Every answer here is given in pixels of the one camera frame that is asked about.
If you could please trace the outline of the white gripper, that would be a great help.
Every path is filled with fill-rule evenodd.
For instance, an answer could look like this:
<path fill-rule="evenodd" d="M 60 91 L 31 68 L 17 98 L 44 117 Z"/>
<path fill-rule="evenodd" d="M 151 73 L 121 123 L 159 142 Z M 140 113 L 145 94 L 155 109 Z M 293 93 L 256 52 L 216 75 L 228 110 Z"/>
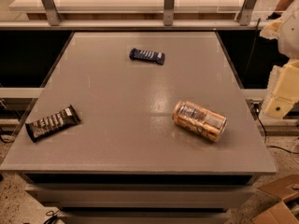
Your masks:
<path fill-rule="evenodd" d="M 262 113 L 273 119 L 282 119 L 298 102 L 299 60 L 290 59 L 282 67 L 274 65 L 268 79 Z"/>

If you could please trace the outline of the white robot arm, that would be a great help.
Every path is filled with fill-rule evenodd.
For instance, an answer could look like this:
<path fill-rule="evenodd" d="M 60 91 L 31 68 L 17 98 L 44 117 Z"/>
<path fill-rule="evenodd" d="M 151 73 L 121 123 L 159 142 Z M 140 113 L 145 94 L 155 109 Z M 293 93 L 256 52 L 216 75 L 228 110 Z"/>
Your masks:
<path fill-rule="evenodd" d="M 284 118 L 299 102 L 299 6 L 295 2 L 278 19 L 270 21 L 260 36 L 278 41 L 278 51 L 289 60 L 274 65 L 262 103 L 262 113 L 273 119 Z"/>

